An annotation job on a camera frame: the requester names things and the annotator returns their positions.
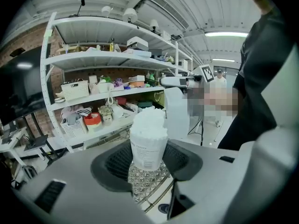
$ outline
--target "table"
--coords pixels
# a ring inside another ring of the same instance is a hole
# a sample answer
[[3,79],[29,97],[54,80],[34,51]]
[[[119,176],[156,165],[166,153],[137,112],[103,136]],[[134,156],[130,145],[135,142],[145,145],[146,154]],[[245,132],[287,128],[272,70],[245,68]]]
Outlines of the table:
[[[26,164],[24,161],[19,157],[17,152],[14,150],[14,147],[19,142],[19,140],[23,137],[23,135],[28,136],[28,132],[26,130],[26,127],[21,128],[19,131],[17,131],[11,138],[11,141],[6,144],[0,144],[0,153],[6,153],[9,152],[22,166],[25,166]],[[38,156],[41,159],[44,159],[42,154],[40,152],[37,152]]]

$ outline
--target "storage basket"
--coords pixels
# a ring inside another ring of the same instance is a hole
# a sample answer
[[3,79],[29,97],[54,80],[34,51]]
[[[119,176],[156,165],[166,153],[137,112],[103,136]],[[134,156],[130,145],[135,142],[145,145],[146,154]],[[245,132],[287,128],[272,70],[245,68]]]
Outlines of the storage basket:
[[73,82],[61,86],[66,101],[89,96],[88,81]]
[[70,137],[70,139],[79,137],[83,134],[87,134],[87,128],[83,121],[83,117],[76,120],[76,123],[74,125],[68,125],[67,123],[60,123],[60,125],[64,129],[65,133]]

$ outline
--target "shelf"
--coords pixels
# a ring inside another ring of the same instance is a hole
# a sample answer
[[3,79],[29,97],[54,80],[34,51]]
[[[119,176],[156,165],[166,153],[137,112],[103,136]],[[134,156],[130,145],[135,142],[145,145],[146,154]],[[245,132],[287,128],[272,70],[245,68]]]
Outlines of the shelf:
[[[123,90],[123,91],[113,91],[111,92],[112,97],[117,97],[117,96],[125,96],[125,95],[132,95],[132,94],[138,94],[138,93],[145,93],[145,92],[151,92],[151,91],[163,91],[164,88],[161,86],[157,87],[149,87],[149,88],[133,88],[131,90]],[[54,103],[50,105],[50,110],[59,110],[71,105],[78,105],[78,104],[83,104],[86,102],[91,102],[95,100],[100,100],[100,99],[106,99],[108,98],[108,93],[99,93],[95,95],[89,95],[86,97],[74,99],[71,101],[65,101],[63,103]]]
[[119,119],[115,119],[112,121],[112,124],[109,126],[103,126],[103,128],[97,132],[88,132],[87,134],[84,134],[80,137],[76,137],[74,139],[67,139],[69,145],[73,146],[76,144],[83,143],[87,140],[91,140],[100,136],[103,136],[105,134],[114,132],[116,130],[119,130],[123,127],[129,126],[133,123],[135,115],[130,115],[128,117],[122,117]]
[[162,62],[138,55],[110,51],[81,51],[47,58],[44,65],[53,64],[65,72],[92,68],[139,68],[147,70],[175,69],[170,62]]
[[[149,43],[149,49],[162,49],[163,55],[174,54],[176,46],[157,34],[124,21],[93,16],[62,18],[54,20],[63,41],[66,44],[76,43],[109,43],[115,39],[116,44],[127,45],[127,40],[138,36]],[[179,50],[179,59],[189,59],[191,56]]]

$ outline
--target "floor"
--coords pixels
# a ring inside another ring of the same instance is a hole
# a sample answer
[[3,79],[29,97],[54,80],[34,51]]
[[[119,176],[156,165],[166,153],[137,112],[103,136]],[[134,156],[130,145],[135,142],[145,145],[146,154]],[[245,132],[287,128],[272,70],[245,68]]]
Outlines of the floor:
[[[213,147],[217,148],[221,139],[224,137],[226,134],[232,120],[224,120],[223,124],[220,127],[216,127],[215,120],[210,117],[205,117],[204,119],[204,138],[203,138],[203,146],[206,147]],[[198,122],[197,117],[193,117],[190,119],[190,129],[191,130],[196,123]],[[201,135],[192,133],[187,136],[187,138],[182,139],[184,142],[189,142],[195,145],[200,145],[201,141]],[[48,160],[42,160],[41,158],[34,158],[34,159],[29,159],[29,160],[24,160],[24,162],[27,165],[32,165],[37,173],[42,172],[45,170],[47,167]],[[21,180],[26,180],[26,177],[23,173],[22,170],[20,170],[20,166],[18,167],[17,171],[17,177],[16,180],[20,182]],[[144,202],[141,205],[141,208],[143,210],[147,210],[146,215],[153,221],[153,223],[164,223],[167,221],[167,215],[161,213],[158,210],[159,204],[163,203],[170,203],[171,201],[171,189],[172,187],[166,192],[166,194],[162,197],[160,201],[158,201],[155,206],[153,206],[150,210],[150,204],[154,203],[160,196],[161,194],[169,187],[171,182],[173,181],[172,177],[169,177],[162,185],[161,187],[148,199],[148,202]]]

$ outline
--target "air vent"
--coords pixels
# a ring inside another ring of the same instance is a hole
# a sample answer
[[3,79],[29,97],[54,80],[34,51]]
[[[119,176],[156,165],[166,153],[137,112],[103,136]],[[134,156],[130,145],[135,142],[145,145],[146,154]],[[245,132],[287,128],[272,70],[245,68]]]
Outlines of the air vent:
[[65,182],[53,180],[49,183],[46,189],[36,199],[35,204],[43,209],[45,212],[50,213],[58,196],[65,187]]
[[173,18],[175,18],[185,29],[189,27],[186,20],[165,0],[150,0],[156,3],[158,6],[168,12]]

